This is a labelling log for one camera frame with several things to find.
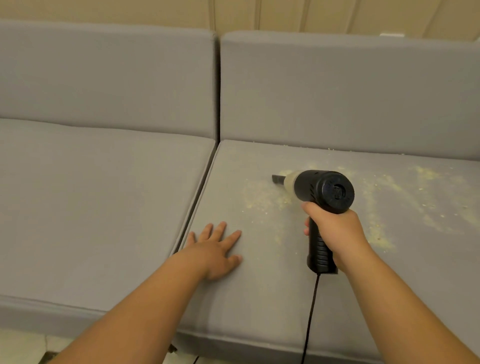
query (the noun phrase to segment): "gray fabric upholstery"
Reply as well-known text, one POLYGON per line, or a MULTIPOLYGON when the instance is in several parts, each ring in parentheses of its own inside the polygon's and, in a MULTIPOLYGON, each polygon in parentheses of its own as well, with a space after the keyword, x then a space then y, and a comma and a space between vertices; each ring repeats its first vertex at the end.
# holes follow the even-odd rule
POLYGON ((78 334, 180 242, 213 139, 0 120, 0 325, 78 334))
POLYGON ((221 44, 221 138, 480 159, 480 44, 241 31, 221 44))
MULTIPOLYGON (((243 230, 233 253, 244 261, 200 287, 174 344, 237 362, 254 362, 250 348, 262 363, 300 362, 315 283, 306 215, 271 175, 302 169, 352 181, 352 208, 375 251, 480 354, 480 162, 230 140, 220 144, 189 229, 225 220, 226 234, 243 230)), ((380 359, 341 272, 320 277, 309 355, 380 359)))
POLYGON ((0 21, 0 118, 212 138, 216 38, 157 26, 0 21))

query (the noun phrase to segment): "forearm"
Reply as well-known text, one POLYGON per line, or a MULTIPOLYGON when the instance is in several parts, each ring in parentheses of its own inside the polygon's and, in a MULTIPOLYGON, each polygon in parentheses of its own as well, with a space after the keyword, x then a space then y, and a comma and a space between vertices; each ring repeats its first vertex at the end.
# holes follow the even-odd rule
POLYGON ((472 363, 470 351, 372 250, 346 262, 346 274, 387 364, 472 363))
POLYGON ((172 256, 53 364, 161 363, 203 277, 201 267, 190 257, 181 253, 172 256))

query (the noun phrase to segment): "black power cord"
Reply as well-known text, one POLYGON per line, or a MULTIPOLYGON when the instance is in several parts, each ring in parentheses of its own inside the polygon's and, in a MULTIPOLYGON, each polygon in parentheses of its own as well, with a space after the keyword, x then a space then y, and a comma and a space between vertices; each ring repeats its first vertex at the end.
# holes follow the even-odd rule
POLYGON ((318 279, 319 278, 320 278, 320 274, 317 274, 317 281, 315 282, 315 289, 313 290, 313 298, 312 298, 312 306, 310 308, 310 316, 308 317, 307 336, 305 337, 305 345, 303 346, 303 355, 301 356, 301 364, 303 364, 305 362, 305 356, 307 355, 308 337, 310 336, 310 324, 312 323, 313 308, 315 306, 315 299, 317 298, 317 288, 318 288, 318 279))

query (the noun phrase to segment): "wall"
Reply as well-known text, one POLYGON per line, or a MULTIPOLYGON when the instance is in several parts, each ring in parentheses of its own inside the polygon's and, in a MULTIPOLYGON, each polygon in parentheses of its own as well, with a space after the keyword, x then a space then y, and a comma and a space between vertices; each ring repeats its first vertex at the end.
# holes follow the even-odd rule
POLYGON ((480 0, 0 0, 0 18, 476 40, 480 0))

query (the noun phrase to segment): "tiled floor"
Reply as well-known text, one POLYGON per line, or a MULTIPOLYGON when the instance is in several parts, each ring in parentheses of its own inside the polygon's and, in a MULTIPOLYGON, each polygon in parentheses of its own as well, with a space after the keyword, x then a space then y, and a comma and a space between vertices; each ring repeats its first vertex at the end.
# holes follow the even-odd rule
MULTIPOLYGON (((34 334, 23 331, 0 329, 1 364, 38 364, 46 351, 60 352, 71 343, 71 339, 34 334)), ((195 356, 167 354, 163 364, 193 364, 195 356)), ((196 364, 229 364, 219 360, 200 358, 196 364)))

